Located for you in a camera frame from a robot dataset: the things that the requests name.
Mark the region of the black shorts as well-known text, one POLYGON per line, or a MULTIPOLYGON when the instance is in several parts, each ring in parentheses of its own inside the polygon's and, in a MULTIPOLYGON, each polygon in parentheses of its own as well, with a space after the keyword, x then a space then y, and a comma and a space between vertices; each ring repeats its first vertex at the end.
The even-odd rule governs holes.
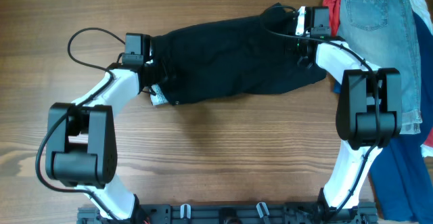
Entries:
POLYGON ((280 3, 259 16, 198 24, 152 39, 163 81, 151 102, 194 104, 241 93, 282 94, 326 77, 293 39, 296 13, 280 3))

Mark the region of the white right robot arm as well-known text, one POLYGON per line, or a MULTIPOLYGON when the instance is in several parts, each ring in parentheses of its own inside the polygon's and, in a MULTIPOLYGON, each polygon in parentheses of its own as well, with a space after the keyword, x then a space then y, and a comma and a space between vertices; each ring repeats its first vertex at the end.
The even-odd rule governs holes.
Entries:
POLYGON ((401 131, 400 73, 370 64, 344 41, 304 35, 296 40, 302 55, 340 81, 336 129, 341 144, 317 200, 284 204, 281 221, 377 223, 375 204, 361 202, 359 194, 374 160, 401 131))

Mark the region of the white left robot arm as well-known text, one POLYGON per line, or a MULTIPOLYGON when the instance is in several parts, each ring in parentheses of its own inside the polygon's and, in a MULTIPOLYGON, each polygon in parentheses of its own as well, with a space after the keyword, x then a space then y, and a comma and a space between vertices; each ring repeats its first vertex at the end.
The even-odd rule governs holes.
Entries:
POLYGON ((83 97, 55 103, 35 160, 38 180, 48 189, 81 193, 96 206, 103 223, 149 223, 138 197, 116 174, 115 116, 145 88, 165 81, 162 65, 113 63, 83 97))

